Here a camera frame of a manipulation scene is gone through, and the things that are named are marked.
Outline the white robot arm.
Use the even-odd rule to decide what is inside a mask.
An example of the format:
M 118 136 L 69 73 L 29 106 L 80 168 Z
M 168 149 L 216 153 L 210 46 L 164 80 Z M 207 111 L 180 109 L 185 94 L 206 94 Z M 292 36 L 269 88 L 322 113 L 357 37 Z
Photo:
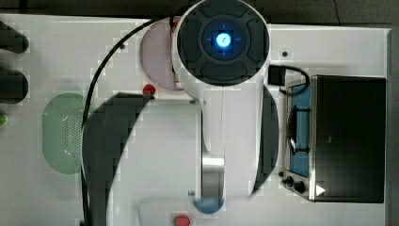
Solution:
M 132 194 L 112 187 L 109 226 L 169 225 L 179 216 L 213 223 L 229 200 L 252 195 L 270 49 L 265 19 L 242 0 L 201 0 L 181 17 L 171 60 L 201 110 L 198 150 L 161 158 L 167 170 Z

